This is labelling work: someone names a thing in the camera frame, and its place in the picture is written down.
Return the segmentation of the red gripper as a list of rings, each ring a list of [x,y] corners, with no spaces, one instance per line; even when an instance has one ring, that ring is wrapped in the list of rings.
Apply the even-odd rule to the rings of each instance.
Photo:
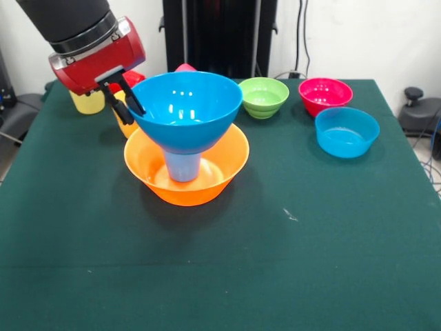
[[[145,111],[125,78],[121,77],[119,86],[125,93],[127,106],[115,98],[107,82],[99,84],[111,74],[131,70],[145,60],[144,47],[134,24],[127,17],[120,17],[117,22],[116,31],[98,46],[69,56],[54,52],[49,56],[49,62],[68,90],[82,95],[100,88],[121,122],[131,125],[134,119],[127,106],[137,115],[144,115]]]

